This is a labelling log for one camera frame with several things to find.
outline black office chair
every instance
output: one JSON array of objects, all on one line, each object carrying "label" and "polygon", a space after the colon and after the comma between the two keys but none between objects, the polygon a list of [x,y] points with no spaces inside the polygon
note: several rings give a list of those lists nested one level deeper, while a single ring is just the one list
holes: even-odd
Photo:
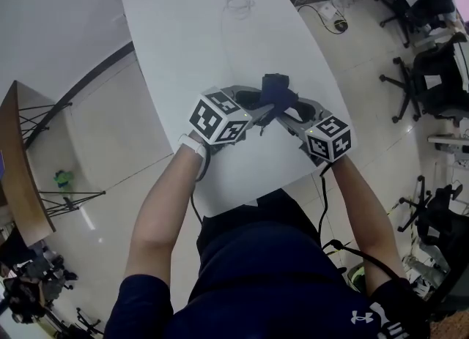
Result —
[{"label": "black office chair", "polygon": [[[453,190],[451,185],[438,188],[435,197],[425,194],[425,178],[418,178],[421,192],[418,203],[401,198],[399,203],[407,203],[416,208],[404,227],[403,232],[416,220],[417,232],[426,245],[437,246],[450,267],[443,283],[427,300],[429,310],[438,320],[445,315],[469,308],[469,217],[458,215],[449,209],[451,199],[462,192],[462,185]],[[437,231],[432,235],[430,229]]]},{"label": "black office chair", "polygon": [[[459,42],[467,42],[463,33],[456,33],[440,47],[419,53],[413,67],[406,67],[401,58],[393,59],[393,63],[400,67],[404,82],[380,76],[382,82],[392,83],[405,93],[399,115],[392,118],[393,123],[402,119],[409,103],[414,107],[413,119],[417,122],[421,118],[419,102],[424,107],[423,113],[429,113],[437,119],[459,122],[469,117],[469,94],[462,88],[462,77],[454,61],[454,44]],[[441,84],[428,90],[425,75],[439,75]]]},{"label": "black office chair", "polygon": [[394,15],[380,22],[384,26],[390,21],[397,20],[405,36],[404,46],[410,46],[409,33],[415,32],[418,28],[430,25],[432,29],[445,28],[446,24],[441,22],[439,15],[453,12],[455,10],[452,0],[418,0],[413,6],[409,6],[406,0],[375,0],[381,1]]}]

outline tiled floor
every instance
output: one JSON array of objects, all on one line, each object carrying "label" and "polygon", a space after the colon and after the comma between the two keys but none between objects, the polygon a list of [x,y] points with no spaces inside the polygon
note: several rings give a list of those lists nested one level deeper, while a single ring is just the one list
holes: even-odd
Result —
[{"label": "tiled floor", "polygon": [[[412,195],[419,174],[427,176],[430,187],[440,185],[446,172],[436,174],[435,163],[444,163],[445,156],[434,151],[426,137],[444,130],[446,123],[425,116],[416,124],[408,111],[400,123],[393,124],[402,91],[378,80],[383,73],[399,78],[393,57],[409,61],[413,56],[402,47],[393,24],[385,29],[378,26],[388,11],[373,0],[355,2],[345,10],[350,28],[340,36],[328,33],[308,9],[301,14],[336,76],[357,131],[359,147],[350,156],[383,206],[390,210],[399,197]],[[73,102],[64,117],[83,180],[108,193],[81,212],[54,220],[57,232],[48,243],[80,276],[75,290],[64,291],[56,307],[69,320],[74,317],[73,307],[106,320],[122,279],[139,207],[170,161],[171,151],[134,55],[102,74]],[[341,193],[332,173],[325,177],[329,211],[322,238],[349,242],[353,235]],[[43,179],[44,184],[49,182],[48,177]],[[285,189],[317,225],[324,207],[319,172]],[[406,214],[399,207],[390,218],[397,226]],[[185,306],[197,278],[199,229],[189,209],[172,260],[175,310]],[[397,239],[404,255],[410,249],[410,234]],[[342,252],[331,258],[337,266],[351,267],[358,261]]]}]

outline forearm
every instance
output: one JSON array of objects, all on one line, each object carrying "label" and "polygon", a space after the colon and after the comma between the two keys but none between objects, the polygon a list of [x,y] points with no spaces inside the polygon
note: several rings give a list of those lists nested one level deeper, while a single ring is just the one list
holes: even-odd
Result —
[{"label": "forearm", "polygon": [[182,145],[141,206],[132,242],[174,247],[202,157]]},{"label": "forearm", "polygon": [[377,246],[395,248],[394,231],[386,211],[353,162],[346,156],[332,169],[360,250],[366,253]]}]

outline under armour logo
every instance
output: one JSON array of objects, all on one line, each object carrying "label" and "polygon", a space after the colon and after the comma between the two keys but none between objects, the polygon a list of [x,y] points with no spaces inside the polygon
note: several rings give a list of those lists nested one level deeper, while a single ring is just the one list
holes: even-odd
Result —
[{"label": "under armour logo", "polygon": [[365,316],[364,317],[357,317],[357,311],[354,310],[352,312],[352,323],[355,324],[356,321],[365,321],[367,324],[369,324],[371,321],[373,321],[373,313],[365,313]]}]

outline black cable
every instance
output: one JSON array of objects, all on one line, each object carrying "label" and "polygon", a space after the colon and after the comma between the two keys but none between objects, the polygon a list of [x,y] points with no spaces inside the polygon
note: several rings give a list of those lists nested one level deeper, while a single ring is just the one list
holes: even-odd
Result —
[{"label": "black cable", "polygon": [[332,165],[333,165],[333,163],[328,163],[328,165],[324,167],[324,169],[322,170],[322,173],[320,174],[321,182],[322,182],[322,195],[324,196],[324,212],[322,212],[321,219],[320,219],[320,224],[319,224],[319,227],[318,227],[318,230],[317,230],[319,232],[319,235],[320,235],[320,241],[321,241],[322,222],[323,222],[324,217],[325,217],[325,215],[326,215],[326,213],[328,212],[328,209],[329,209],[328,195],[327,195],[326,189],[325,189],[324,174],[326,172],[328,172],[329,168],[331,168]]},{"label": "black cable", "polygon": [[[320,19],[321,19],[321,22],[322,22],[322,25],[324,26],[324,28],[326,28],[328,30],[329,33],[332,33],[332,34],[343,34],[345,33],[346,31],[340,31],[340,32],[336,32],[336,31],[331,31],[328,26],[325,24],[324,22],[324,19],[322,18],[320,12],[318,10],[316,10],[314,7],[312,7],[311,5],[309,4],[304,4],[303,6],[301,6],[300,8],[298,8],[298,12],[300,12],[300,10],[303,8],[303,7],[309,7],[309,8],[312,8],[314,11],[316,11],[316,13],[320,16]],[[336,24],[340,24],[340,23],[346,23],[347,21],[345,20],[342,20],[342,21],[336,21],[334,23],[334,25]]]},{"label": "black cable", "polygon": [[[205,177],[205,174],[208,171],[208,166],[210,166],[210,161],[212,160],[212,155],[210,154],[210,145],[205,140],[204,140],[204,147],[207,152],[207,156],[205,157],[204,168],[202,169],[202,172],[200,173],[199,177],[196,179],[196,183],[200,182]],[[196,213],[197,219],[199,220],[200,224],[202,224],[202,219],[200,217],[200,214],[197,211],[196,205],[193,202],[193,193],[195,191],[196,191],[196,187],[194,186],[193,191],[191,193],[191,205],[192,205],[193,211]]]}]

